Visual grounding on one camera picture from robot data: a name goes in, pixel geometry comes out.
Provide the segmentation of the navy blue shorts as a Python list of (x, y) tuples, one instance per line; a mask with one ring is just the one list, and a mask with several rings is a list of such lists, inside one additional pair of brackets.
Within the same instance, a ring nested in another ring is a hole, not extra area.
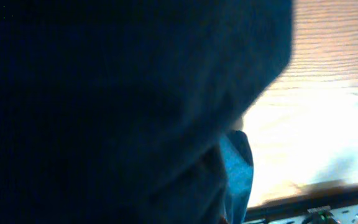
[(292, 24), (292, 1), (0, 1), (0, 223), (218, 223), (219, 140)]

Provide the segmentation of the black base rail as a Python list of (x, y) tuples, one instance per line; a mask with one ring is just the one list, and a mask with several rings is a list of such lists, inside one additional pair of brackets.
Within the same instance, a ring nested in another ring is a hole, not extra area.
[(248, 209), (245, 224), (358, 223), (358, 187), (336, 187)]

